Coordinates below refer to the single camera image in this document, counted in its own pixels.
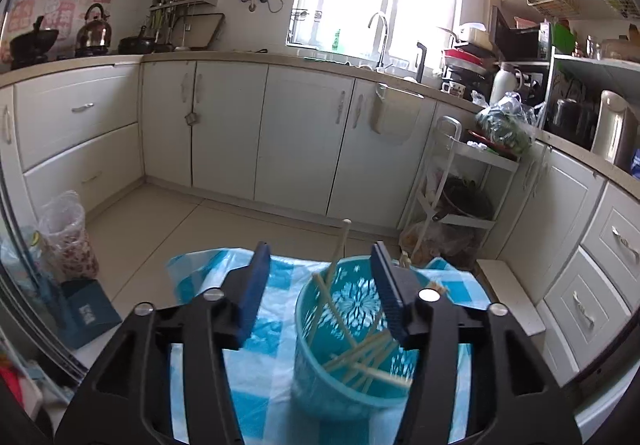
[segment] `teal bucket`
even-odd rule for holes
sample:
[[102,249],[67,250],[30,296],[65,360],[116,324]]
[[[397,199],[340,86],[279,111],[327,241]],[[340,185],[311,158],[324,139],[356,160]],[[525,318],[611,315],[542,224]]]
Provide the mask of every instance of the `teal bucket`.
[[[420,284],[426,286],[429,279],[415,273]],[[369,258],[348,257],[338,262],[331,285],[334,304],[356,342],[364,340],[376,314],[380,310],[380,297],[371,277]],[[292,395],[299,406],[318,419],[355,420],[367,419],[374,412],[404,403],[408,390],[381,380],[365,381],[358,374],[346,385],[342,379],[352,371],[348,365],[328,373],[322,364],[351,349],[344,334],[329,310],[324,307],[318,330],[311,346],[307,343],[310,326],[319,291],[310,279],[300,291],[296,303],[296,358]],[[376,331],[386,329],[382,316]],[[395,350],[380,364],[378,369],[398,377],[411,379],[414,374],[416,351]]]

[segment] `drawer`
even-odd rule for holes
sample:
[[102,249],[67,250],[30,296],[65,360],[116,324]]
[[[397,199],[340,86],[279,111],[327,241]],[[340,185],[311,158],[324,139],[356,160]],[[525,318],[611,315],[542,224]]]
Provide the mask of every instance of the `drawer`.
[[538,303],[536,310],[546,330],[541,335],[536,335],[533,342],[558,384],[565,385],[580,372],[580,369],[556,319],[543,300]]
[[581,368],[598,356],[631,316],[620,294],[582,247],[545,295],[545,302]]
[[90,211],[142,176],[138,124],[112,131],[39,164],[24,178],[36,214],[67,190]]
[[22,170],[138,117],[138,66],[63,71],[15,85]]
[[582,241],[635,311],[640,305],[640,204],[612,183]]

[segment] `countertop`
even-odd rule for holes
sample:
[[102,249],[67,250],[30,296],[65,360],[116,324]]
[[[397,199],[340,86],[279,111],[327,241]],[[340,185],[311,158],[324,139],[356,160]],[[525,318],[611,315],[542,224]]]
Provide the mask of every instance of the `countertop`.
[[[86,68],[91,66],[120,65],[120,64],[140,64],[141,62],[160,62],[171,60],[217,60],[227,62],[253,62],[258,64],[274,64],[278,66],[289,66],[315,71],[324,71],[357,79],[369,80],[372,82],[385,83],[394,88],[403,89],[412,93],[418,93],[431,99],[446,102],[457,108],[461,108],[472,113],[480,111],[480,107],[475,104],[453,97],[437,89],[407,81],[393,75],[373,72],[368,69],[355,66],[345,66],[332,62],[318,62],[305,60],[300,57],[289,55],[277,55],[270,53],[245,53],[245,52],[220,52],[220,51],[184,51],[173,53],[152,53],[150,55],[106,55],[98,57],[84,57],[77,59],[66,59],[55,62],[47,62],[30,66],[27,68],[13,70],[0,75],[0,88],[9,86],[23,80],[32,79],[41,75],[67,71],[72,69]],[[544,144],[548,144],[558,151],[565,152],[569,156],[583,162],[588,167],[606,176],[607,179],[616,183],[636,200],[640,201],[640,180],[626,173],[622,169],[606,162],[604,158],[583,149],[564,138],[551,133],[538,130],[537,139]]]

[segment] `checkered tablecloth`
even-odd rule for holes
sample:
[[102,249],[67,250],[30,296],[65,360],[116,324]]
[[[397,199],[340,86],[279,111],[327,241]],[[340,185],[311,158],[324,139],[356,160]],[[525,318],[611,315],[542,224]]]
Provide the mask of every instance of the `checkered tablecloth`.
[[[226,273],[246,266],[253,252],[219,248],[174,257],[167,264],[175,294],[187,303],[207,288],[219,286]],[[239,351],[224,351],[226,372],[238,421],[247,445],[389,445],[393,443],[404,404],[382,411],[368,421],[319,421],[302,412],[291,399],[296,349],[294,311],[300,290],[312,272],[328,263],[289,257],[271,257],[271,271],[251,337]],[[417,270],[449,289],[450,299],[468,307],[489,305],[478,281],[442,259]],[[470,354],[461,345],[458,354],[456,406],[449,441],[464,437],[468,414]],[[189,442],[182,392],[182,346],[171,358],[174,437]]]

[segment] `metal bolt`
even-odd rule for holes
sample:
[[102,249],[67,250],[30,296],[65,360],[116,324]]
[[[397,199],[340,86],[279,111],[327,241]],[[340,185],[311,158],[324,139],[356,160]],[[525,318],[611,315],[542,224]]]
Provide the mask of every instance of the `metal bolt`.
[[225,297],[225,292],[220,290],[220,288],[209,288],[202,294],[202,296],[211,302],[215,302]]
[[502,317],[509,313],[509,308],[507,308],[504,304],[500,302],[496,302],[489,306],[489,311],[498,317]]
[[431,288],[424,288],[418,292],[418,297],[425,302],[436,302],[440,298],[440,294]]
[[154,305],[150,302],[141,302],[140,304],[136,304],[136,307],[133,308],[133,313],[140,317],[146,317],[147,315],[151,315],[154,310]]

